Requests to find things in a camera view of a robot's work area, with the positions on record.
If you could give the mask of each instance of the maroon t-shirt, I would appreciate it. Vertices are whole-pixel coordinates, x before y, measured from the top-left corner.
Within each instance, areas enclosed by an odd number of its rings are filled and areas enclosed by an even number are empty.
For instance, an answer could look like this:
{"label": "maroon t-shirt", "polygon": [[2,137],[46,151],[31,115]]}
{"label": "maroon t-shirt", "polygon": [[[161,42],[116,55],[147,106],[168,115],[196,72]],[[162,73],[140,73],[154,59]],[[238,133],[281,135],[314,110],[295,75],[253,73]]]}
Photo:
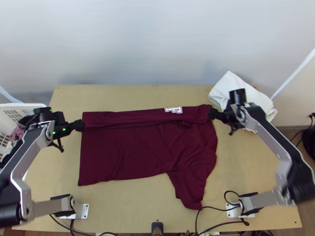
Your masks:
{"label": "maroon t-shirt", "polygon": [[201,210],[217,158],[210,108],[84,112],[78,185],[167,173],[185,207]]}

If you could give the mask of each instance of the black motor joint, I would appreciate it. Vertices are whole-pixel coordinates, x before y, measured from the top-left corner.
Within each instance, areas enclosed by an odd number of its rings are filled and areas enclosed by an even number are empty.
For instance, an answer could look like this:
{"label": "black motor joint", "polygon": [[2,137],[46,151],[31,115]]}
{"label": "black motor joint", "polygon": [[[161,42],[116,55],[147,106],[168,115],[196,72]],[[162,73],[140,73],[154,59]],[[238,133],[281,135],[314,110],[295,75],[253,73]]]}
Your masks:
{"label": "black motor joint", "polygon": [[38,124],[41,122],[55,121],[54,131],[52,133],[53,140],[58,141],[58,145],[51,143],[50,146],[57,147],[61,152],[64,151],[60,139],[71,134],[72,130],[83,131],[85,124],[82,120],[76,120],[68,123],[65,121],[63,112],[52,112],[50,107],[40,107],[34,109],[34,115],[23,117],[19,123],[25,126],[25,130],[28,130],[30,125]]}
{"label": "black motor joint", "polygon": [[218,119],[224,124],[228,124],[231,127],[229,135],[232,135],[234,131],[243,128],[244,126],[236,119],[236,115],[231,108],[231,105],[236,104],[237,106],[240,106],[243,103],[246,103],[246,93],[244,88],[230,91],[230,99],[228,100],[226,109],[223,112],[219,112],[215,108],[210,108],[208,116],[212,120]]}

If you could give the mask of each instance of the black cable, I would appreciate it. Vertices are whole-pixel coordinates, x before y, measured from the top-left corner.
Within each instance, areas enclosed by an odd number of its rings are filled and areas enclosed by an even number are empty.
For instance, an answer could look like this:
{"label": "black cable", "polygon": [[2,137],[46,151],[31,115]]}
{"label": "black cable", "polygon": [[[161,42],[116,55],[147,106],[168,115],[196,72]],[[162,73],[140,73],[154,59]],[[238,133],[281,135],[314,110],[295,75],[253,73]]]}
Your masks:
{"label": "black cable", "polygon": [[296,147],[298,147],[298,145],[300,144],[301,141],[302,141],[302,139],[298,142],[298,144],[296,145]]}
{"label": "black cable", "polygon": [[273,233],[272,233],[270,230],[268,230],[268,232],[269,232],[269,234],[270,234],[271,236],[274,236]]}
{"label": "black cable", "polygon": [[[72,232],[72,233],[77,233],[77,234],[81,234],[81,235],[85,235],[85,236],[94,236],[94,235],[91,235],[91,234],[82,233],[82,232],[76,231],[76,230],[74,230],[74,229],[68,228],[67,226],[65,226],[65,225],[63,225],[63,224],[61,224],[61,223],[59,223],[52,215],[49,215],[49,216],[50,216],[57,224],[59,224],[61,227],[63,227],[63,228],[65,228],[65,229],[69,230],[69,231]],[[104,232],[104,233],[100,234],[99,236],[102,236],[102,235],[104,235],[104,234],[111,234],[111,235],[114,235],[114,236],[119,236],[119,235],[117,235],[117,234],[115,234],[115,233],[112,233],[112,232]]]}
{"label": "black cable", "polygon": [[237,193],[237,192],[234,192],[234,191],[231,191],[231,190],[226,191],[226,192],[224,193],[224,200],[225,200],[228,204],[230,204],[230,205],[232,205],[232,206],[239,206],[239,204],[230,203],[230,202],[226,199],[226,194],[227,194],[227,193],[234,193],[234,194],[236,194],[236,195],[239,197],[238,193]]}
{"label": "black cable", "polygon": [[[310,124],[310,126],[308,127],[307,130],[309,130],[309,129],[312,127],[312,124],[313,124],[313,116],[312,116],[312,115],[309,115],[308,117],[310,117],[312,121],[311,121],[311,124]],[[297,132],[297,133],[293,136],[293,138],[290,139],[290,141],[292,141],[299,133],[304,132],[304,131],[305,131],[305,130],[302,130],[302,131]]]}
{"label": "black cable", "polygon": [[212,230],[212,229],[214,229],[214,228],[217,228],[217,227],[219,227],[219,226],[222,226],[222,225],[229,225],[229,224],[236,224],[236,223],[243,223],[244,225],[249,226],[249,223],[248,223],[247,221],[245,221],[243,218],[241,218],[241,221],[225,222],[225,223],[221,223],[221,224],[215,225],[215,226],[213,226],[213,227],[211,227],[211,228],[208,228],[208,229],[206,229],[205,231],[202,231],[201,233],[197,234],[197,236],[198,236],[198,235],[202,235],[202,234],[204,234],[204,233],[206,233],[206,232],[209,232],[210,230]]}
{"label": "black cable", "polygon": [[71,233],[72,236],[75,236],[75,235],[73,234],[73,232],[72,232],[72,227],[73,227],[73,224],[74,224],[74,220],[75,220],[75,219],[71,219],[71,222],[70,222],[70,233]]}
{"label": "black cable", "polygon": [[[230,208],[230,209],[219,209],[219,208],[215,208],[215,207],[213,207],[213,206],[204,206],[202,209],[204,209],[204,208],[210,208],[210,209],[214,209],[214,210],[219,210],[219,211],[229,211],[229,210],[233,210],[233,209],[235,209],[235,208],[238,208],[239,206],[237,205],[237,206],[235,206],[235,207],[233,207],[233,208]],[[245,225],[249,225],[249,223],[248,222],[246,222],[246,221],[243,221],[243,219],[242,219],[242,221],[232,221],[232,222],[225,222],[225,223],[222,223],[222,224],[218,224],[218,225],[216,225],[216,226],[213,226],[213,227],[211,227],[211,228],[209,228],[209,229],[206,229],[205,231],[203,231],[202,233],[197,233],[198,231],[197,231],[197,220],[198,220],[198,215],[199,215],[199,213],[201,212],[202,210],[199,210],[198,211],[198,213],[197,213],[197,215],[196,215],[196,220],[195,220],[195,233],[196,233],[196,236],[198,236],[198,235],[201,235],[201,234],[203,234],[203,233],[206,233],[206,232],[208,232],[208,231],[210,231],[210,230],[212,230],[212,229],[214,229],[214,228],[216,228],[216,227],[219,227],[219,226],[221,226],[221,225],[228,225],[228,224],[233,224],[233,223],[244,223]]]}

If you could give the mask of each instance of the metal bracket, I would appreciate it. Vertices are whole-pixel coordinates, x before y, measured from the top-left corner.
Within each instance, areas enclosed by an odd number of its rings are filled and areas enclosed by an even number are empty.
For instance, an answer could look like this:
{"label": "metal bracket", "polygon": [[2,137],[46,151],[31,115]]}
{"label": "metal bracket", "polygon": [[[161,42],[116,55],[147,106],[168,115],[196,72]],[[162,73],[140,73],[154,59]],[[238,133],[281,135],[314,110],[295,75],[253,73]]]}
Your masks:
{"label": "metal bracket", "polygon": [[78,203],[74,197],[71,199],[71,206],[76,212],[75,214],[69,216],[61,216],[60,219],[87,219],[89,214],[89,204]]}
{"label": "metal bracket", "polygon": [[[231,209],[231,208],[234,208],[235,206],[227,203],[225,204],[225,207],[227,210]],[[242,207],[237,207],[233,210],[229,210],[226,212],[227,216],[229,218],[254,218],[255,217],[255,214],[250,214],[248,216],[243,216],[242,215]]]}

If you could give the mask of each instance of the floor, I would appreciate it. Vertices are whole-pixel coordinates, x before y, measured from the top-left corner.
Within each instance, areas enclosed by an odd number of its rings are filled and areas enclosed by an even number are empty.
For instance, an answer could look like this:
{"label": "floor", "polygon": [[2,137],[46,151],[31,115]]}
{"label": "floor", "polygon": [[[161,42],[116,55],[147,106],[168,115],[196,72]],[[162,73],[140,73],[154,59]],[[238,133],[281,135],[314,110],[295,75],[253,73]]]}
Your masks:
{"label": "floor", "polygon": [[[300,130],[281,130],[284,136],[289,140]],[[293,144],[297,144],[301,138],[301,134],[297,135],[292,141]],[[308,164],[315,170],[315,162],[307,155],[303,143],[298,146],[304,159]],[[300,218],[302,221],[302,228],[298,229],[280,229],[271,230],[274,236],[315,236],[315,200],[301,203],[298,206],[298,211],[300,213]],[[125,236],[144,236],[147,234],[124,234]],[[250,232],[246,232],[243,236],[250,236]],[[11,230],[6,229],[4,236],[71,236],[70,233],[60,233],[60,232],[35,232],[35,231],[22,231],[22,230]]]}

